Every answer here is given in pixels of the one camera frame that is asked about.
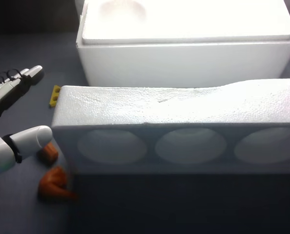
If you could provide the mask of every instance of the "yellow toy brick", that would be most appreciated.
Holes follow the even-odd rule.
[[[50,107],[55,107],[56,106],[60,89],[61,89],[61,87],[59,87],[58,85],[54,85],[52,96],[51,96],[51,100],[49,101]]]

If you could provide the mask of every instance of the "gray tabletop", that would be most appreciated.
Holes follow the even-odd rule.
[[[50,126],[54,85],[87,85],[75,41],[75,33],[0,36],[0,71],[41,65],[46,72],[3,113],[0,136]],[[290,66],[283,77],[290,78]],[[65,165],[62,154],[57,164]],[[167,222],[171,230],[177,222],[206,229],[217,224],[236,229],[246,222],[290,227],[290,175],[76,176],[78,202],[46,203],[38,200],[37,188],[48,169],[31,156],[0,175],[0,234],[109,233],[135,222]],[[96,231],[100,223],[117,225]]]

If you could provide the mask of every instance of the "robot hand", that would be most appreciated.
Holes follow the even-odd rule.
[[[38,126],[0,137],[0,173],[45,147],[53,137],[48,126]]]

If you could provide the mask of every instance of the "foam packaging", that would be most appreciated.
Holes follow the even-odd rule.
[[[86,1],[77,49],[90,86],[215,87],[279,78],[283,0]]]
[[[290,173],[290,79],[63,86],[52,130],[78,174]]]

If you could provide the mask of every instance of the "brown object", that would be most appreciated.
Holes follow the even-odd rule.
[[[67,174],[62,167],[49,170],[39,182],[39,195],[44,198],[76,200],[77,195],[65,189]]]
[[[38,152],[38,156],[42,161],[52,165],[58,158],[58,151],[54,145],[49,142],[43,149]]]

